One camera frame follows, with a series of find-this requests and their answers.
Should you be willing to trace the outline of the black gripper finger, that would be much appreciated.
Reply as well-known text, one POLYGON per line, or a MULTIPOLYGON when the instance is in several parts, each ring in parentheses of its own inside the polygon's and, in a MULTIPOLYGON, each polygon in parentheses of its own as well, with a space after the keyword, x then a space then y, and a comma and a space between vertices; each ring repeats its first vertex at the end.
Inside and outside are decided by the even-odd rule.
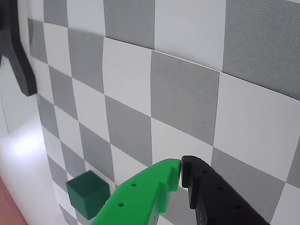
POLYGON ((182 186, 198 225, 267 225, 268 222, 212 167, 195 156, 181 159, 182 186))

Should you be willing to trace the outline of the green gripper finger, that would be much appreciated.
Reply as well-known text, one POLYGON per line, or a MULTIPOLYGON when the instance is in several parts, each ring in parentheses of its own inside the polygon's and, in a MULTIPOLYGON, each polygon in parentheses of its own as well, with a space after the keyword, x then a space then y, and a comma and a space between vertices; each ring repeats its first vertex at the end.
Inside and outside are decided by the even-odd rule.
POLYGON ((155 225, 178 190, 179 159, 165 159, 117 187, 95 216, 94 225, 155 225))

